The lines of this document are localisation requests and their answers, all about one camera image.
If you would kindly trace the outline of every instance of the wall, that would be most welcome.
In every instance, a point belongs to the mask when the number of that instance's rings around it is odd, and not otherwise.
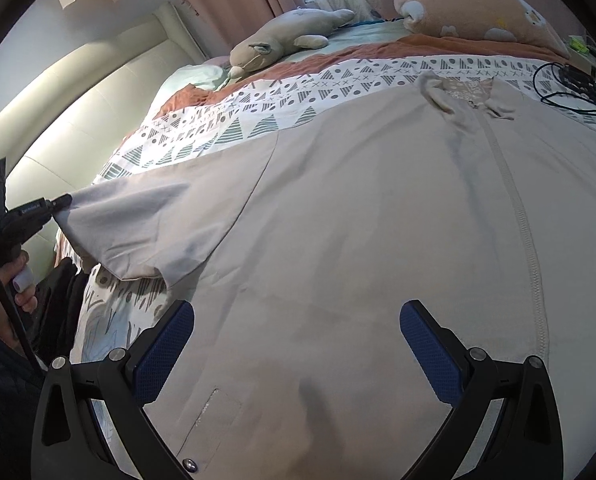
[[[185,25],[208,56],[229,48],[180,0],[36,0],[0,45],[0,111],[43,70],[89,41],[127,28],[162,2],[176,5]]]

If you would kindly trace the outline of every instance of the human hand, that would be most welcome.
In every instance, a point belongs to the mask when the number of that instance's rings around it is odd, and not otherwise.
[[[24,267],[29,261],[29,254],[26,251],[22,251],[20,256],[13,262],[3,265],[0,268],[0,280],[3,285],[7,285]],[[38,306],[38,300],[36,299],[36,286],[29,285],[23,292],[16,294],[14,301],[22,308],[25,312],[32,313]],[[5,309],[0,304],[0,339],[11,349],[18,353],[22,353],[22,347],[18,341],[18,337],[14,332],[14,329],[9,322],[9,317],[5,312]]]

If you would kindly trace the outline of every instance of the shirt sleeve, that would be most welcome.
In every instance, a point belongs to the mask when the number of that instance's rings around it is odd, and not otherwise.
[[[31,441],[42,379],[27,359],[0,339],[0,450],[30,478]]]

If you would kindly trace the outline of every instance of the cream headboard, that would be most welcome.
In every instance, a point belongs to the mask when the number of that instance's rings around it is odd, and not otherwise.
[[[174,7],[114,38],[88,43],[54,63],[0,112],[0,158],[7,157],[7,205],[88,186],[147,113],[160,85],[206,57]],[[37,278],[54,259],[52,221],[25,249]]]

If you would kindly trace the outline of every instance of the black cable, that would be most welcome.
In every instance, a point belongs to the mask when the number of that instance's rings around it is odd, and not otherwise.
[[[552,92],[551,94],[547,94],[547,95],[540,94],[540,92],[538,91],[538,87],[536,86],[536,77],[538,76],[538,73],[540,72],[540,70],[542,70],[543,68],[546,68],[548,66],[552,67],[552,76],[556,80],[556,82],[558,82],[560,85],[564,86],[565,88],[567,87],[567,85],[565,85],[565,83],[563,83],[562,79],[560,79],[560,77],[556,75],[556,73],[554,72],[554,69],[553,69],[555,66],[558,68],[564,68],[564,65],[562,65],[561,63],[550,62],[550,63],[545,63],[544,65],[539,66],[536,69],[536,71],[534,72],[533,84],[534,84],[534,91],[538,94],[538,97],[540,98],[540,102],[547,104],[549,106],[553,106],[555,108],[561,108],[563,110],[568,110],[570,112],[574,112],[578,115],[596,117],[596,110],[585,110],[584,108],[571,108],[571,107],[561,105],[561,104],[558,104],[558,103],[555,103],[554,101],[552,101],[553,97],[566,96],[566,97],[573,97],[575,99],[580,99],[581,101],[584,101],[585,103],[589,103],[596,107],[596,102],[594,102],[591,99],[588,99],[584,96],[577,95],[572,92]]]
[[[27,339],[27,333],[25,333],[25,328],[22,325],[22,321],[20,320],[20,316],[18,315],[18,311],[16,310],[16,305],[11,298],[11,295],[5,289],[5,286],[2,284],[0,280],[0,304],[5,309],[7,313],[7,317],[9,317],[9,321],[11,322],[11,327],[14,329],[18,340],[20,341],[20,345],[22,346],[23,352],[27,357],[31,367],[33,368],[34,372],[42,379],[44,379],[44,372],[43,369],[38,364],[38,360],[34,354],[34,351],[31,349],[31,345],[29,344],[29,339]]]

